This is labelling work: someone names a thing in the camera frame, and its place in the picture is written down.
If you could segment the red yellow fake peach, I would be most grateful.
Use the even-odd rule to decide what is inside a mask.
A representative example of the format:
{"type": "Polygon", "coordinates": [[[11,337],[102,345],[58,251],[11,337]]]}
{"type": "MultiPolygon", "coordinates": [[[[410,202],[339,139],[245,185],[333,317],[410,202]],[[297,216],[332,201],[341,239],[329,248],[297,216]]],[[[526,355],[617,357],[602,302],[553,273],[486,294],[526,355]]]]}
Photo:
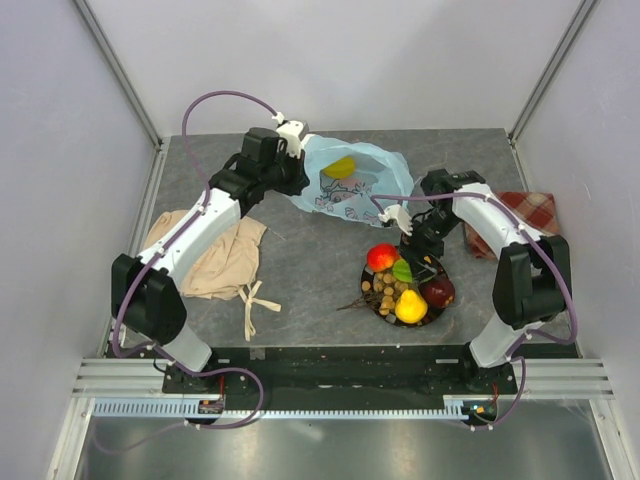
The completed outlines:
{"type": "Polygon", "coordinates": [[[381,243],[373,246],[366,255],[368,268],[374,272],[382,272],[392,268],[400,258],[397,248],[389,243],[381,243]]]}

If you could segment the dark red fake apple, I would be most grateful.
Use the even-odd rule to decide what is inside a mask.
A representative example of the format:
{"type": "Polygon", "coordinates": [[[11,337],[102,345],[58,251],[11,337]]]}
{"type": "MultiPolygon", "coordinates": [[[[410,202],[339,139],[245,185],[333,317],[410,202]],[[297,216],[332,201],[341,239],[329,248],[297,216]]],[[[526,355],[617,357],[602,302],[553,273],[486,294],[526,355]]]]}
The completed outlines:
{"type": "Polygon", "coordinates": [[[444,309],[455,299],[455,287],[446,276],[422,283],[419,291],[430,307],[444,309]]]}

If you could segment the yellow fake berry bunch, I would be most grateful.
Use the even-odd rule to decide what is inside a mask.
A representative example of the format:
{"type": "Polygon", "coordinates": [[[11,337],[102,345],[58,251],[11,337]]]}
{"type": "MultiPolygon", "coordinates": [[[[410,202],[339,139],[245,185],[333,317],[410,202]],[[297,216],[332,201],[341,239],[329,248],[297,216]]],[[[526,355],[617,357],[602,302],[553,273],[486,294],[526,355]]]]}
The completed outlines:
{"type": "Polygon", "coordinates": [[[380,317],[388,317],[395,312],[400,296],[409,289],[409,284],[398,280],[391,273],[366,274],[360,284],[360,296],[348,305],[338,308],[366,308],[380,317]]]}

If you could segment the yellow fake pear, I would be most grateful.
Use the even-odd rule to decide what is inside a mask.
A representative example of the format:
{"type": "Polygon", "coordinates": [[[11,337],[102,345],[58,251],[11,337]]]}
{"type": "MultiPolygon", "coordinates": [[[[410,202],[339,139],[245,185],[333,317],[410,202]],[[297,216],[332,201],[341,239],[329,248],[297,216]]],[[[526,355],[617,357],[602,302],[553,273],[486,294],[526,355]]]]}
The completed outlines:
{"type": "Polygon", "coordinates": [[[398,320],[414,325],[426,316],[428,304],[419,292],[407,289],[398,298],[394,311],[398,320]]]}

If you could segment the light blue plastic bag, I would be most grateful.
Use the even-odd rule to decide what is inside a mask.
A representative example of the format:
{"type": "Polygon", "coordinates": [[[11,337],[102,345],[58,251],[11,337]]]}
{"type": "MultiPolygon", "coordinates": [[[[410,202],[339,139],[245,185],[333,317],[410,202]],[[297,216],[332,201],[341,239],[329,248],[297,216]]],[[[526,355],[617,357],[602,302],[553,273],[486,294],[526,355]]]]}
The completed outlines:
{"type": "Polygon", "coordinates": [[[310,184],[290,201],[308,213],[321,213],[373,227],[381,225],[380,211],[393,202],[371,200],[373,195],[409,196],[414,189],[403,155],[370,143],[349,143],[320,135],[309,135],[304,144],[305,172],[310,184]],[[337,179],[325,172],[345,159],[353,160],[352,172],[337,179]]]}

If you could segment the yellow fake star fruit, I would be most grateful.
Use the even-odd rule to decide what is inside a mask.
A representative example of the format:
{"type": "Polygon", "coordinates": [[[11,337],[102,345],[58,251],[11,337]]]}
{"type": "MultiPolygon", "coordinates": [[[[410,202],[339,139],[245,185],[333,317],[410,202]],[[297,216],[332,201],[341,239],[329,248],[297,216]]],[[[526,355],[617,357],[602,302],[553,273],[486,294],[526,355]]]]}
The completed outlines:
{"type": "Polygon", "coordinates": [[[335,180],[342,180],[354,174],[356,170],[355,159],[345,156],[322,169],[322,173],[335,180]]]}

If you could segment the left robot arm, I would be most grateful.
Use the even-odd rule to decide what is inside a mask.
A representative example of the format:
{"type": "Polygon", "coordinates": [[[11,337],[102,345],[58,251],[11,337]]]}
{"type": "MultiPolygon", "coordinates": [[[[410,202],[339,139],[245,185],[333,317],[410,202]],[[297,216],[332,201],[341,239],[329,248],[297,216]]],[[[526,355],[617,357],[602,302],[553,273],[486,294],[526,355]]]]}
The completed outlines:
{"type": "Polygon", "coordinates": [[[187,214],[137,256],[122,254],[111,267],[111,313],[117,326],[147,338],[148,346],[184,370],[185,382],[208,393],[219,382],[211,347],[187,324],[179,287],[196,261],[268,191],[294,196],[309,184],[304,169],[308,127],[286,120],[276,130],[254,127],[241,149],[209,180],[187,214]]]}

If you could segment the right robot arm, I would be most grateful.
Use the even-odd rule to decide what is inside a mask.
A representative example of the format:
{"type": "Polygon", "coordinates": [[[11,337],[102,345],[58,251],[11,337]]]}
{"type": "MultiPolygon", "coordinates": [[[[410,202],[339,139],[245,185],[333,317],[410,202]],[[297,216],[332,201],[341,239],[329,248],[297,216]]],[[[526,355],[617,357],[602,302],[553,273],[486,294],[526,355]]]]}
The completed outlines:
{"type": "Polygon", "coordinates": [[[426,255],[444,251],[444,239],[459,223],[470,226],[498,260],[492,290],[494,314],[466,347],[469,362],[458,368],[467,392],[483,392],[496,367],[508,362],[531,335],[566,312],[576,318],[571,294],[570,251],[560,235],[546,235],[513,213],[475,171],[451,174],[445,169],[421,182],[422,200],[431,204],[425,218],[411,217],[401,201],[380,219],[395,221],[403,232],[401,253],[415,278],[435,274],[426,255]]]}

